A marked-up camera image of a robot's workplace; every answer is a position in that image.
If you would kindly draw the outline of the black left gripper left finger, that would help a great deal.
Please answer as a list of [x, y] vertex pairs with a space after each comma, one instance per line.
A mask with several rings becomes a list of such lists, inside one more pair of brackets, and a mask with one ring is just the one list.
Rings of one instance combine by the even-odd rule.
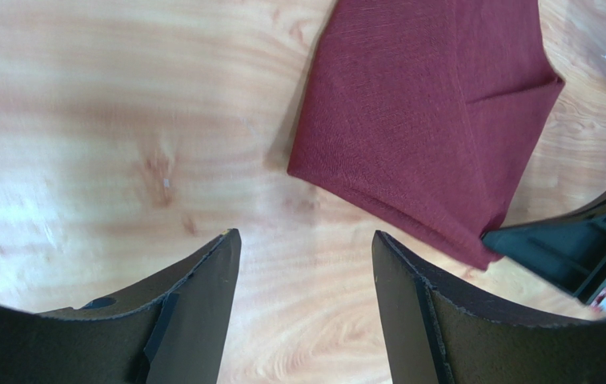
[[240, 250], [230, 229], [82, 308], [0, 306], [0, 383], [217, 382]]

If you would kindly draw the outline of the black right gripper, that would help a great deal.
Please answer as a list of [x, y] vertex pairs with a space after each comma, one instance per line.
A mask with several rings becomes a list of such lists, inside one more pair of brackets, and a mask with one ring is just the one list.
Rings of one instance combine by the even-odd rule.
[[599, 312], [606, 312], [606, 191], [573, 212], [490, 230], [491, 251]]

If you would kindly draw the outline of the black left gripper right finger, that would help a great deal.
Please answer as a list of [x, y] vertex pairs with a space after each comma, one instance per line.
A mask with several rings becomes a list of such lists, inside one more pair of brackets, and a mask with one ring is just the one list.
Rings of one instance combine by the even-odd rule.
[[395, 383], [606, 383], [606, 319], [508, 301], [378, 231], [372, 260]]

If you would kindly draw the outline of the dark red cloth napkin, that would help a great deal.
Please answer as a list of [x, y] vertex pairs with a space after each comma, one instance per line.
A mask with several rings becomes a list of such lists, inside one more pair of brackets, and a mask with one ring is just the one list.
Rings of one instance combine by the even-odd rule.
[[339, 1], [287, 171], [480, 270], [564, 80], [527, 1]]

